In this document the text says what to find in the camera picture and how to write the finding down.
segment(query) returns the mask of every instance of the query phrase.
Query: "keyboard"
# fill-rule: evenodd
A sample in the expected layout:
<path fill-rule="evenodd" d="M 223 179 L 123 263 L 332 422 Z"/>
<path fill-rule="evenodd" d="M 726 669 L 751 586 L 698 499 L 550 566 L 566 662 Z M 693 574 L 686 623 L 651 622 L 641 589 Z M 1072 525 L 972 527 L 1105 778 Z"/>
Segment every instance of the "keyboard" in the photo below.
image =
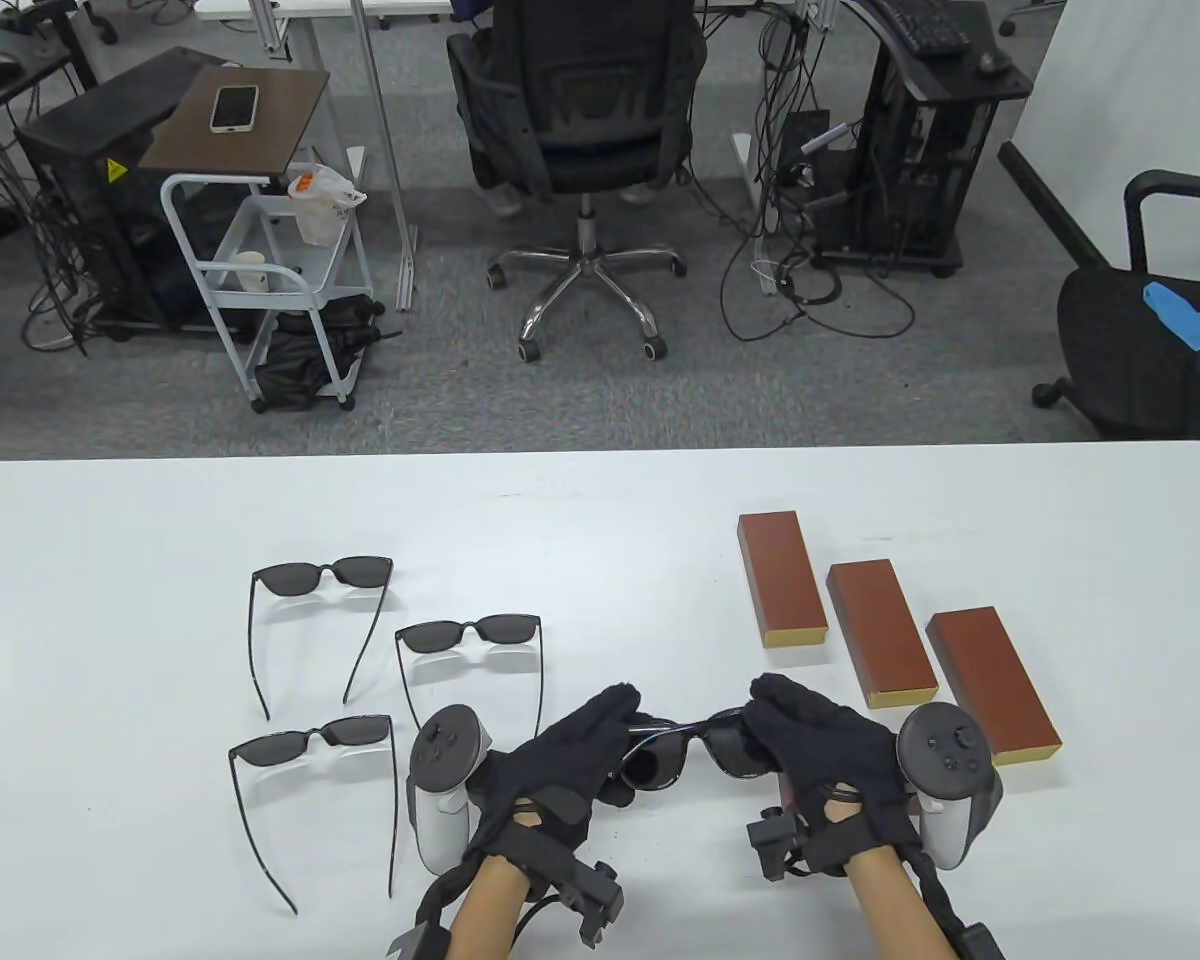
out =
<path fill-rule="evenodd" d="M 970 49 L 970 36 L 947 13 L 947 0 L 875 0 L 875 8 L 916 59 L 958 56 Z"/>

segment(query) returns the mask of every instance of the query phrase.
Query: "gray carpet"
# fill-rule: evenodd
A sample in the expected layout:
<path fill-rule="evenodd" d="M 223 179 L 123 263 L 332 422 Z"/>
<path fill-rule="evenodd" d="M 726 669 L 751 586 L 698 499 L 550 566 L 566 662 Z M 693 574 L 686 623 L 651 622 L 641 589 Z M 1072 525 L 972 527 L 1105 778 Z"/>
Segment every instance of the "gray carpet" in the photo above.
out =
<path fill-rule="evenodd" d="M 992 0 L 992 12 L 1008 8 Z M 184 44 L 260 64 L 257 40 L 188 19 L 152 26 L 146 14 L 116 14 L 121 46 L 112 67 Z M 1022 22 L 1006 47 L 1034 72 L 1056 20 Z M 760 71 L 761 19 L 731 22 L 710 42 L 695 116 L 695 164 L 725 205 L 745 209 L 728 132 L 746 130 Z M 919 320 L 905 337 L 866 342 L 810 324 L 763 343 L 734 342 L 720 323 L 716 293 L 736 239 L 670 188 L 654 206 L 599 202 L 608 244 L 676 244 L 690 262 L 684 280 L 641 274 L 632 283 L 658 314 L 670 356 L 641 355 L 638 329 L 599 289 L 571 293 L 548 320 L 544 360 L 522 365 L 514 330 L 544 282 L 512 275 L 491 293 L 484 263 L 518 241 L 568 239 L 572 209 L 536 206 L 498 223 L 468 190 L 469 166 L 443 38 L 452 24 L 396 23 L 374 48 L 388 92 L 404 204 L 422 230 L 416 296 L 409 314 L 389 314 L 402 338 L 371 352 L 356 410 L 332 404 L 258 416 L 244 402 L 216 338 L 95 340 L 89 358 L 43 356 L 18 328 L 38 283 L 25 239 L 0 242 L 0 458 L 184 457 L 251 454 L 410 454 L 538 449 L 721 448 L 722 445 L 1001 443 L 1092 438 L 1066 410 L 1034 410 L 1030 388 L 1061 370 L 1054 302 L 1072 269 L 1066 252 L 1013 187 L 994 151 L 1018 121 L 1003 109 L 980 162 L 961 223 L 967 266 L 940 282 L 896 274 Z M 352 132 L 371 130 L 354 35 L 320 24 L 335 72 L 338 109 Z M 875 41 L 842 13 L 818 66 L 818 92 L 836 119 L 860 114 Z M 47 86 L 46 102 L 65 90 Z M 395 287 L 390 210 L 376 196 L 366 239 L 384 300 Z M 766 329 L 786 301 L 764 300 L 743 262 L 725 296 L 738 328 Z M 860 276 L 846 278 L 826 320 L 888 330 L 901 307 Z"/>

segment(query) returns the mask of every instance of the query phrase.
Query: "sunglasses frame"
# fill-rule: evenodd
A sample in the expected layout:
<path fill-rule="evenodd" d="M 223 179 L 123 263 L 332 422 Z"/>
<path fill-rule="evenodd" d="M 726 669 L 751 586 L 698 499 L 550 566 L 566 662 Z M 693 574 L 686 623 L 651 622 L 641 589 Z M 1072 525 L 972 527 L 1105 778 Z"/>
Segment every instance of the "sunglasses frame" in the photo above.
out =
<path fill-rule="evenodd" d="M 494 640 L 490 640 L 484 631 L 481 631 L 480 623 L 488 620 L 490 617 L 524 617 L 527 620 L 533 620 L 533 634 L 536 634 L 536 719 L 533 721 L 533 736 L 539 736 L 542 730 L 542 692 L 545 685 L 545 666 L 544 666 L 544 648 L 545 648 L 545 635 L 542 632 L 542 618 L 536 613 L 491 613 L 487 617 L 481 617 L 480 620 L 426 620 L 422 623 L 412 623 L 409 626 L 401 626 L 395 631 L 395 662 L 400 666 L 400 685 L 404 688 L 404 702 L 409 706 L 409 718 L 413 718 L 413 726 L 416 730 L 422 730 L 421 721 L 418 721 L 418 710 L 413 709 L 413 696 L 409 694 L 409 682 L 404 677 L 404 654 L 400 653 L 400 643 L 403 641 L 403 635 L 413 630 L 413 628 L 426 628 L 434 625 L 434 623 L 452 623 L 454 626 L 458 628 L 458 638 L 454 641 L 452 644 L 445 646 L 445 648 L 439 650 L 428 650 L 427 653 L 418 653 L 412 646 L 409 646 L 410 653 L 416 653 L 419 658 L 432 658 L 437 653 L 444 653 L 445 650 L 451 650 L 455 646 L 462 644 L 463 637 L 467 635 L 467 630 L 475 630 L 476 636 L 484 640 L 486 644 L 494 646 L 523 646 L 532 643 L 533 636 L 528 636 L 527 640 L 520 640 L 514 644 L 500 644 L 496 643 Z"/>
<path fill-rule="evenodd" d="M 631 727 L 628 727 L 628 733 L 631 737 L 642 737 L 642 739 L 637 740 L 635 745 L 629 746 L 626 752 L 622 755 L 622 760 L 618 763 L 618 772 L 614 774 L 614 776 L 619 778 L 619 780 L 626 784 L 628 787 L 631 787 L 632 790 L 637 790 L 640 792 L 644 792 L 644 794 L 654 794 L 654 792 L 658 792 L 659 790 L 667 790 L 667 787 L 674 786 L 674 784 L 679 780 L 679 778 L 682 778 L 682 773 L 684 772 L 684 763 L 686 763 L 688 760 L 688 742 L 695 739 L 702 740 L 702 746 L 704 746 L 706 752 L 710 755 L 710 762 L 713 762 L 716 767 L 719 767 L 720 772 L 724 772 L 725 776 L 733 778 L 733 780 L 756 780 L 756 778 L 762 778 L 766 773 L 773 772 L 764 769 L 761 770 L 760 773 L 748 774 L 748 776 L 734 776 L 734 774 L 728 773 L 727 769 L 724 769 L 724 764 L 720 763 L 720 760 L 716 756 L 715 748 L 712 746 L 712 742 L 708 739 L 708 734 L 715 728 L 722 726 L 732 726 L 732 724 L 738 724 L 738 726 L 742 726 L 740 707 L 732 707 L 728 708 L 727 710 L 720 710 L 719 713 L 713 713 L 710 714 L 710 716 L 704 719 L 704 721 L 696 721 L 696 722 L 649 721 L 649 722 L 632 724 Z M 656 787 L 636 786 L 635 782 L 629 781 L 626 778 L 626 767 L 629 760 L 631 760 L 631 757 L 635 756 L 636 754 L 640 754 L 641 750 L 644 750 L 653 742 L 661 740 L 664 737 L 667 736 L 679 737 L 679 746 L 680 746 L 679 764 L 676 769 L 676 776 L 672 776 L 667 782 L 664 782 L 661 786 Z"/>
<path fill-rule="evenodd" d="M 386 736 L 382 740 L 372 740 L 368 744 L 332 744 L 329 740 L 329 728 L 335 726 L 335 724 L 341 724 L 343 721 L 352 721 L 352 719 L 385 719 L 386 721 Z M 259 740 L 270 740 L 271 737 L 280 736 L 292 736 L 292 733 L 300 733 L 304 737 L 302 740 L 302 752 L 294 758 L 281 760 L 280 763 L 268 763 L 268 764 L 254 764 L 250 763 L 248 760 L 240 755 L 240 750 L 244 750 L 251 744 L 256 744 Z M 316 733 L 320 733 L 320 738 L 329 746 L 371 746 L 373 744 L 382 744 L 382 742 L 389 742 L 391 746 L 391 790 L 395 794 L 394 797 L 394 809 L 391 814 L 391 854 L 390 865 L 386 874 L 386 896 L 390 900 L 395 893 L 395 842 L 400 834 L 400 768 L 396 764 L 398 755 L 395 750 L 395 722 L 391 721 L 390 714 L 386 713 L 368 713 L 361 714 L 361 716 L 340 716 L 338 719 L 332 719 L 324 724 L 322 727 L 312 727 L 311 730 L 284 730 L 276 733 L 266 733 L 262 737 L 253 737 L 253 740 L 245 740 L 242 744 L 233 746 L 230 750 L 226 751 L 226 762 L 230 766 L 230 786 L 235 790 L 235 809 L 240 812 L 240 823 L 244 826 L 244 835 L 248 840 L 248 850 L 253 851 L 253 859 L 258 860 L 258 868 L 262 868 L 262 872 L 265 874 L 268 881 L 271 881 L 271 887 L 275 887 L 276 893 L 280 894 L 284 904 L 289 906 L 294 916 L 298 916 L 298 905 L 293 902 L 293 896 L 289 896 L 284 892 L 284 887 L 280 886 L 272 875 L 271 870 L 268 869 L 268 864 L 262 859 L 262 852 L 258 850 L 257 841 L 253 839 L 253 832 L 250 828 L 250 817 L 244 810 L 244 794 L 240 794 L 240 776 L 235 773 L 235 762 L 241 760 L 244 763 L 248 763 L 254 769 L 271 769 L 272 767 L 283 767 L 286 763 L 293 763 L 294 760 L 300 760 L 307 750 L 311 748 L 311 737 Z"/>
<path fill-rule="evenodd" d="M 316 576 L 316 586 L 311 590 L 304 590 L 300 594 L 276 594 L 271 588 L 266 588 L 266 593 L 272 596 L 308 596 L 316 590 L 320 589 L 320 581 L 324 580 L 325 571 L 328 570 L 334 575 L 334 578 L 338 581 L 340 584 L 349 586 L 353 590 L 373 590 L 372 586 L 355 586 L 348 584 L 347 581 L 338 576 L 338 571 L 334 570 L 341 562 L 348 562 L 349 559 L 380 559 L 380 562 L 386 562 L 386 580 L 382 582 L 382 594 L 377 598 L 377 608 L 373 611 L 373 620 L 368 625 L 368 634 L 364 635 L 364 643 L 361 649 L 356 654 L 356 662 L 352 666 L 350 676 L 347 677 L 347 686 L 343 690 L 343 707 L 347 706 L 347 701 L 350 698 L 352 684 L 356 682 L 356 672 L 359 670 L 359 664 L 364 659 L 364 653 L 368 649 L 368 641 L 373 638 L 373 630 L 377 628 L 377 618 L 382 616 L 382 605 L 386 601 L 386 589 L 391 584 L 391 574 L 395 570 L 395 560 L 390 557 L 341 557 L 332 563 L 307 563 L 306 566 L 316 568 L 318 575 Z M 294 564 L 304 564 L 306 560 L 293 560 L 290 563 L 272 563 L 271 566 L 263 566 L 262 570 L 254 570 L 251 576 L 248 576 L 248 678 L 253 680 L 253 689 L 258 694 L 258 703 L 262 704 L 262 715 L 270 721 L 271 708 L 268 707 L 268 700 L 262 695 L 262 684 L 258 682 L 257 667 L 253 665 L 253 599 L 257 593 L 258 584 L 262 583 L 266 586 L 266 582 L 262 580 L 262 575 L 268 570 L 275 570 L 275 568 L 288 568 L 294 566 Z"/>

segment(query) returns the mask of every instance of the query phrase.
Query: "white cart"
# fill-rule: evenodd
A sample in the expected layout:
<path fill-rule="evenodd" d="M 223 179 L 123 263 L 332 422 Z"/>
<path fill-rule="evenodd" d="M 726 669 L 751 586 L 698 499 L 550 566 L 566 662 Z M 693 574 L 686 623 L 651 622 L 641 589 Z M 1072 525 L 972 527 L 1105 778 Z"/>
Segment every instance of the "white cart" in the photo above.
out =
<path fill-rule="evenodd" d="M 364 160 L 362 152 L 353 156 L 353 160 Z M 187 230 L 184 229 L 184 224 L 178 217 L 174 193 L 184 184 L 247 184 L 248 186 L 248 197 L 240 204 L 240 209 L 230 220 L 230 227 L 226 229 L 222 242 L 218 245 L 217 252 L 212 253 L 211 260 L 198 259 L 187 238 Z M 298 233 L 293 200 L 289 200 L 288 196 L 263 194 L 258 187 L 266 186 L 266 184 L 270 184 L 270 180 L 265 176 L 179 173 L 164 180 L 164 186 L 160 188 L 160 202 L 164 206 L 164 216 L 169 218 L 174 238 L 178 238 L 178 246 L 182 251 L 184 259 L 187 260 L 188 270 L 192 271 L 196 280 L 196 287 L 204 300 L 204 307 L 212 319 L 212 325 L 217 329 L 217 335 L 222 338 L 226 355 L 230 358 L 230 366 L 234 367 L 235 376 L 240 379 L 240 388 L 244 389 L 253 410 L 262 413 L 268 408 L 268 402 L 262 397 L 262 390 L 258 389 L 254 371 L 257 371 L 258 365 L 266 361 L 271 335 L 275 334 L 276 316 L 281 311 L 300 311 L 311 317 L 311 325 L 314 329 L 316 338 L 320 342 L 320 354 L 325 358 L 330 378 L 330 383 L 322 388 L 317 396 L 336 397 L 343 410 L 352 410 L 356 406 L 356 398 L 352 396 L 352 390 L 356 388 L 364 353 L 356 358 L 347 376 L 338 376 L 338 366 L 336 366 L 329 348 L 329 338 L 325 335 L 325 326 L 322 324 L 320 311 L 331 301 L 361 296 L 362 294 L 372 302 L 373 316 L 380 316 L 385 312 L 382 302 L 373 298 L 373 280 L 368 271 L 368 260 L 364 257 L 364 241 L 361 232 L 359 232 L 356 211 L 348 211 L 347 220 L 338 234 L 338 241 L 332 246 L 311 246 L 311 244 L 304 242 Z M 356 247 L 359 284 L 343 284 L 340 283 L 340 276 L 344 269 L 343 260 L 348 247 L 353 244 Z M 265 253 L 265 264 L 234 262 L 236 253 L 245 250 Z M 266 292 L 245 290 L 240 283 L 240 274 L 265 274 Z M 258 334 L 253 340 L 253 346 L 244 360 L 235 348 L 230 330 L 222 320 L 222 311 L 224 310 L 265 311 L 260 324 L 258 324 Z"/>

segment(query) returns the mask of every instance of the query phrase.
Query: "shoe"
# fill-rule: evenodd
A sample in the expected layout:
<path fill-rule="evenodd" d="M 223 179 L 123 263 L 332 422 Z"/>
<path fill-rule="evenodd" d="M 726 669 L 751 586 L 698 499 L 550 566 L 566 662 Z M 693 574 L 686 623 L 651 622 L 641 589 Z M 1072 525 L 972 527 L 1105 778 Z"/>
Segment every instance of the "shoe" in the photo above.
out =
<path fill-rule="evenodd" d="M 658 188 L 647 182 L 637 182 L 632 187 L 619 188 L 618 196 L 632 206 L 649 206 L 654 200 L 658 200 Z"/>
<path fill-rule="evenodd" d="M 509 182 L 499 182 L 498 186 L 490 188 L 478 185 L 472 188 L 476 191 L 476 196 L 481 200 L 485 200 L 491 214 L 498 220 L 511 220 L 524 209 L 524 202 L 521 200 L 518 190 Z"/>

